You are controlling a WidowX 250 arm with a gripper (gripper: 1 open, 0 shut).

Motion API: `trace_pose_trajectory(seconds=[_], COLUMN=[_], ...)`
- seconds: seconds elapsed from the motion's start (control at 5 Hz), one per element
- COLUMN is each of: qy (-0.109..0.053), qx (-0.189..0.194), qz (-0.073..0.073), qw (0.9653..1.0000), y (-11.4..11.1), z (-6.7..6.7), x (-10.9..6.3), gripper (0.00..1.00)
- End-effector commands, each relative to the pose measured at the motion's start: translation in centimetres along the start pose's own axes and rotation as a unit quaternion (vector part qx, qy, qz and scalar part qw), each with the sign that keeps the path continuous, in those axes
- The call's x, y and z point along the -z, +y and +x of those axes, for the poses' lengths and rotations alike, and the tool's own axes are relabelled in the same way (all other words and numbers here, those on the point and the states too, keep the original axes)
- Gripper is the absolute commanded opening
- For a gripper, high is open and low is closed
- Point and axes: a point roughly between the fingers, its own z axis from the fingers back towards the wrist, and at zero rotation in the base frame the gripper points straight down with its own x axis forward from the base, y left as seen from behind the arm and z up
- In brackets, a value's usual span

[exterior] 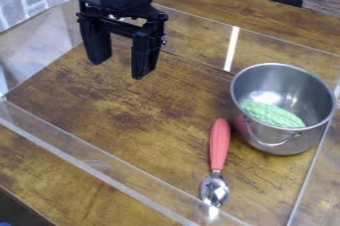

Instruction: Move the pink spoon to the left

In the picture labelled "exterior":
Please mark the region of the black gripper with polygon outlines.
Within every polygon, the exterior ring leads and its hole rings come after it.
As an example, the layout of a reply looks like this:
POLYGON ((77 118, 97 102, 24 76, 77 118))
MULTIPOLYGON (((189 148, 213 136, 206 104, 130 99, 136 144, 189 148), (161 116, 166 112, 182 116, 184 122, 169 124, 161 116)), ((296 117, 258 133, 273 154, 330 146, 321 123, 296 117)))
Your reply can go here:
POLYGON ((144 28, 150 32, 137 32, 132 47, 132 77, 140 80, 156 69, 164 44, 165 21, 169 16, 156 9, 153 0, 77 0, 81 37, 88 59, 100 65, 112 57, 112 41, 108 26, 126 27, 121 18, 146 21, 144 28))

